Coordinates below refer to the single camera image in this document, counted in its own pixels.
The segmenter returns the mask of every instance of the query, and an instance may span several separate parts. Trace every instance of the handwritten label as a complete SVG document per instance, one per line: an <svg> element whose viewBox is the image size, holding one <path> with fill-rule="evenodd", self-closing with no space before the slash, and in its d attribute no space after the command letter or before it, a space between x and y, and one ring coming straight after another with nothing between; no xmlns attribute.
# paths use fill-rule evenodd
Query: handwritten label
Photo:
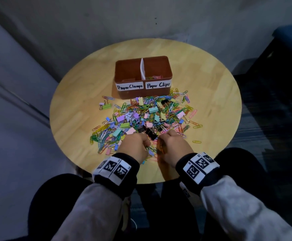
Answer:
<svg viewBox="0 0 292 241"><path fill-rule="evenodd" d="M144 84L143 82L116 84L116 88L118 91L140 90L140 89L144 89Z"/></svg>
<svg viewBox="0 0 292 241"><path fill-rule="evenodd" d="M150 82L145 83L146 89L160 89L160 88L167 88L170 87L172 84L172 80L163 80L163 81L156 81L152 80Z"/></svg>

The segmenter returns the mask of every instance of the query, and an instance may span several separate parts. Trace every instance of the wooden tabletop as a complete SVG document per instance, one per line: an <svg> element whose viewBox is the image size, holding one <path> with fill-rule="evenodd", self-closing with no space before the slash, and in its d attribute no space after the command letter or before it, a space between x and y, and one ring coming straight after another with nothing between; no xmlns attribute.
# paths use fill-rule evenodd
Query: wooden tabletop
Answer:
<svg viewBox="0 0 292 241"><path fill-rule="evenodd" d="M77 63L58 85L50 105L50 125L63 153L80 168L92 172L106 157L98 145L90 144L92 129L111 117L112 109L99 110L102 96L119 98L114 90L118 60L167 56L172 68L172 87L188 90L190 106L197 109L186 140L195 152L214 158L233 138L241 118L240 90L230 71L214 56L192 45L165 39L135 39L104 47ZM127 100L116 99L122 105ZM140 166L138 183L177 178L174 169L152 158Z"/></svg>

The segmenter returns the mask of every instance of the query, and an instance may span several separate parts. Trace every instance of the person's right hand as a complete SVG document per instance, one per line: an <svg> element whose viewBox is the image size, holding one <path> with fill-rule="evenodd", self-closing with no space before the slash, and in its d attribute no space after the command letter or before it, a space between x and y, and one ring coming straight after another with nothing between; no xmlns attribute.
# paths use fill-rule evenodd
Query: person's right hand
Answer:
<svg viewBox="0 0 292 241"><path fill-rule="evenodd" d="M159 137L161 150L164 154L164 161L175 168L177 162L185 155L194 153L192 147L176 133L175 130L170 130Z"/></svg>

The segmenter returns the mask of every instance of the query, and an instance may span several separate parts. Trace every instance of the brown plastic container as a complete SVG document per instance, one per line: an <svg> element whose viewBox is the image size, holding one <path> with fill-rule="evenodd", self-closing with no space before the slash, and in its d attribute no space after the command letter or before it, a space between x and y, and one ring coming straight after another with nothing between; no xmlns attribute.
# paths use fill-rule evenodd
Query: brown plastic container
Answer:
<svg viewBox="0 0 292 241"><path fill-rule="evenodd" d="M141 79L141 58L119 60L115 65L116 89L121 99L168 95L173 77L167 56L144 58L146 80ZM149 79L163 76L161 79Z"/></svg>

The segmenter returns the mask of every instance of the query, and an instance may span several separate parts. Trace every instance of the white wall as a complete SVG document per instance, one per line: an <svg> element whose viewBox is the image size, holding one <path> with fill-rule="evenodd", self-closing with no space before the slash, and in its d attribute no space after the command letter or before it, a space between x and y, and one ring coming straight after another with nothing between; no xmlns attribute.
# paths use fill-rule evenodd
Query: white wall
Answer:
<svg viewBox="0 0 292 241"><path fill-rule="evenodd" d="M57 79L91 52L141 37L187 42L232 71L292 24L292 0L0 0L0 24Z"/></svg>
<svg viewBox="0 0 292 241"><path fill-rule="evenodd" d="M48 115L56 81L1 27L0 82ZM49 121L0 87L0 241L27 235L36 191L49 178L73 172Z"/></svg>

